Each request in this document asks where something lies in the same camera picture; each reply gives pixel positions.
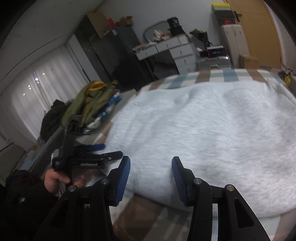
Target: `white desk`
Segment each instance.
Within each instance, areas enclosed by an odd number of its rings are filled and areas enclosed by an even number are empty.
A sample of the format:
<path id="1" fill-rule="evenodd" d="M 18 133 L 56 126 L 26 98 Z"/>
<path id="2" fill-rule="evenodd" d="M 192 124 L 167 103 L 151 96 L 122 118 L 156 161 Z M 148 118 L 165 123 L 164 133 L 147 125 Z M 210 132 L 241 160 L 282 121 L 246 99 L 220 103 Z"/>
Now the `white desk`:
<path id="1" fill-rule="evenodd" d="M 186 35 L 179 35 L 162 41 L 147 49 L 136 53 L 139 60 L 156 55 L 162 51 L 169 50 L 180 74 L 196 72 L 197 51 L 193 43 L 190 43 Z"/>

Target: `plaid bedsheet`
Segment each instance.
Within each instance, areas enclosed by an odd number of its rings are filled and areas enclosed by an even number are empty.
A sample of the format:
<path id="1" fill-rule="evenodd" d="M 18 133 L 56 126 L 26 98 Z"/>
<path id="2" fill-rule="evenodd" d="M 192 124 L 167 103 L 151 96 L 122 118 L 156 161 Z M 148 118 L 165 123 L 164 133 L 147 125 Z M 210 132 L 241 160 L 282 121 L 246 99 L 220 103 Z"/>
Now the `plaid bedsheet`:
<path id="1" fill-rule="evenodd" d="M 140 91 L 179 88 L 207 81 L 256 80 L 265 82 L 267 78 L 274 78 L 285 85 L 276 74 L 266 70 L 224 69 L 170 76 L 152 82 Z M 112 120 L 101 130 L 94 143 L 105 141 L 112 126 Z M 165 207 L 129 190 L 125 190 L 123 200 L 118 207 L 110 207 L 110 213 L 114 232 L 122 241 L 186 240 L 191 221 L 191 213 Z M 260 222 L 271 240 L 283 241 L 296 224 L 296 210 L 276 217 L 260 219 Z M 218 220 L 213 218 L 212 240 L 217 240 L 217 234 Z"/>

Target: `black wardrobe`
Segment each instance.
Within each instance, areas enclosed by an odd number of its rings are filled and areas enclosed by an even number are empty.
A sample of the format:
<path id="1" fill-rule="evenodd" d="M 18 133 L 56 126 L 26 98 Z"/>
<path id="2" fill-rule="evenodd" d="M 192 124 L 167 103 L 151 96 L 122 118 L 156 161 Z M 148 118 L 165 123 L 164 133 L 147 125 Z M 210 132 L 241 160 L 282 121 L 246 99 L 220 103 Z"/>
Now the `black wardrobe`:
<path id="1" fill-rule="evenodd" d="M 153 81 L 132 51 L 140 42 L 131 27 L 116 27 L 100 38 L 86 16 L 74 34 L 103 82 L 117 80 L 121 91 L 138 91 Z"/>

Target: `metal screw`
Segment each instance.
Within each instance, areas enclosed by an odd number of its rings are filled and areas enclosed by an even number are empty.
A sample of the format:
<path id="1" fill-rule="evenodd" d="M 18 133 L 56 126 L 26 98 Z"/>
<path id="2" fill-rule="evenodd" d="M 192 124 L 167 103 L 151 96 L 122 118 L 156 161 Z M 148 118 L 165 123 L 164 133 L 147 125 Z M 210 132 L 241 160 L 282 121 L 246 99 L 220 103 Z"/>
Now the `metal screw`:
<path id="1" fill-rule="evenodd" d="M 69 190 L 70 192 L 73 192 L 73 191 L 76 190 L 76 186 L 72 185 L 72 186 L 70 186 L 70 187 L 68 188 L 68 190 Z"/>
<path id="2" fill-rule="evenodd" d="M 101 184 L 107 184 L 109 182 L 108 178 L 101 179 Z"/>
<path id="3" fill-rule="evenodd" d="M 234 186 L 233 185 L 228 185 L 226 188 L 229 191 L 233 191 L 234 190 Z"/>
<path id="4" fill-rule="evenodd" d="M 193 180 L 194 183 L 196 184 L 201 184 L 202 183 L 202 180 L 200 178 L 196 178 Z"/>

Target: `white blanket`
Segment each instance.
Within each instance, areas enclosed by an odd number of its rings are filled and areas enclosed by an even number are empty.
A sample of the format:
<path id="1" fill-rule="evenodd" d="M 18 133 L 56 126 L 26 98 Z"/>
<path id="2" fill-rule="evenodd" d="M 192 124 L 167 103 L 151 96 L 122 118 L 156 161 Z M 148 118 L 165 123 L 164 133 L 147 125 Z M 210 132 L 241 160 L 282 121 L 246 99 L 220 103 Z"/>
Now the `white blanket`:
<path id="1" fill-rule="evenodd" d="M 179 156 L 210 185 L 233 184 L 259 218 L 296 208 L 296 100 L 273 80 L 141 92 L 106 146 L 131 159 L 126 188 L 165 205 L 184 208 L 171 171 Z"/>

